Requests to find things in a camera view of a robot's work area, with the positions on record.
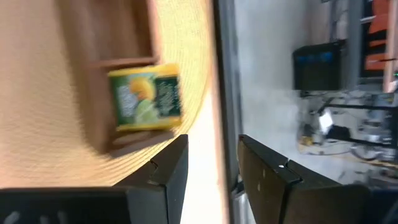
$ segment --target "wooden box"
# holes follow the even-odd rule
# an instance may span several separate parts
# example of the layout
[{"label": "wooden box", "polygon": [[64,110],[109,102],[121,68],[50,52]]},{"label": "wooden box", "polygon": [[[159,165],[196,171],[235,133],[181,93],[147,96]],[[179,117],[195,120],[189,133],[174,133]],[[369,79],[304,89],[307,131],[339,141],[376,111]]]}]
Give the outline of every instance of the wooden box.
[{"label": "wooden box", "polygon": [[157,62],[149,1],[57,2],[88,142],[120,155],[172,138],[171,131],[116,132],[107,72]]}]

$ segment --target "shelf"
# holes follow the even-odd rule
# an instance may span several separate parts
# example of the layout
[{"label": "shelf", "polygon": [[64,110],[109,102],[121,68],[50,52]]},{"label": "shelf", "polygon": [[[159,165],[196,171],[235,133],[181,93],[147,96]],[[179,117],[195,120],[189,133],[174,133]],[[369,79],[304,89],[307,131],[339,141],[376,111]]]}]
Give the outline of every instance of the shelf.
[{"label": "shelf", "polygon": [[120,69],[120,68],[124,68],[124,67],[153,65],[156,63],[156,61],[158,61],[157,57],[99,60],[99,61],[91,62],[90,68]]},{"label": "shelf", "polygon": [[150,4],[145,0],[57,1],[88,143],[120,156],[173,138],[170,131],[116,131],[106,73],[153,65]]}]

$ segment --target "lemon illustration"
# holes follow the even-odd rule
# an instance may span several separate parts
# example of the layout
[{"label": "lemon illustration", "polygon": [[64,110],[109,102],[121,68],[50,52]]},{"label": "lemon illustration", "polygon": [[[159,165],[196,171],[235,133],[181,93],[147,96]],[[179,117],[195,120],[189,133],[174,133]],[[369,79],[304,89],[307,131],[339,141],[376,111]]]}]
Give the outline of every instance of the lemon illustration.
[{"label": "lemon illustration", "polygon": [[133,78],[130,83],[130,91],[137,95],[138,100],[154,100],[155,87],[146,77]]}]

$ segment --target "black device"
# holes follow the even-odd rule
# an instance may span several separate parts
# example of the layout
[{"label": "black device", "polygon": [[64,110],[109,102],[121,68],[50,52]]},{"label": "black device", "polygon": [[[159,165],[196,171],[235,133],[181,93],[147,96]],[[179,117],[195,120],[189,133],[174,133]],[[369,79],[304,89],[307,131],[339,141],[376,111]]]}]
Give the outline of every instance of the black device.
[{"label": "black device", "polygon": [[342,89],[343,41],[304,46],[294,51],[294,88],[305,91]]},{"label": "black device", "polygon": [[239,167],[257,224],[398,223],[398,191],[341,185],[246,135]]},{"label": "black device", "polygon": [[329,133],[326,135],[328,139],[336,139],[339,141],[352,142],[357,144],[362,144],[365,146],[375,146],[375,147],[386,147],[390,149],[398,149],[398,107],[396,106],[377,106],[377,105],[342,105],[331,103],[334,100],[333,97],[326,100],[323,106],[318,110],[321,114],[325,108],[344,108],[344,109],[357,109],[357,110],[369,110],[369,111],[386,111],[389,112],[389,127],[391,140],[388,143],[384,142],[371,142],[361,139],[355,139],[351,137],[351,133],[347,127],[332,125]]},{"label": "black device", "polygon": [[181,135],[114,187],[0,190],[0,222],[180,223],[187,175]]}]

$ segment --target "metal stand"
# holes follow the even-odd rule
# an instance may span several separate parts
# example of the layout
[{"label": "metal stand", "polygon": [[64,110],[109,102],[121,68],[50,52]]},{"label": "metal stand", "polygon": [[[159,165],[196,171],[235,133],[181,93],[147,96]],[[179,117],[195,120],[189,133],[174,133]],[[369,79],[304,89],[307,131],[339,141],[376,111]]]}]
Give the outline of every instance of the metal stand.
[{"label": "metal stand", "polygon": [[340,105],[340,104],[333,104],[330,103],[333,98],[329,99],[325,105],[318,110],[322,111],[325,108],[346,108],[346,109],[359,109],[359,110],[383,110],[383,111],[390,111],[392,115],[392,123],[396,125],[392,125],[390,128],[391,131],[391,142],[390,144],[383,144],[383,143],[376,143],[370,142],[360,139],[353,139],[353,138],[340,138],[339,136],[334,136],[333,139],[340,140],[340,141],[348,141],[358,144],[363,144],[367,146],[377,146],[377,147],[388,147],[391,149],[398,149],[398,107],[391,107],[391,106],[367,106],[367,105]]}]

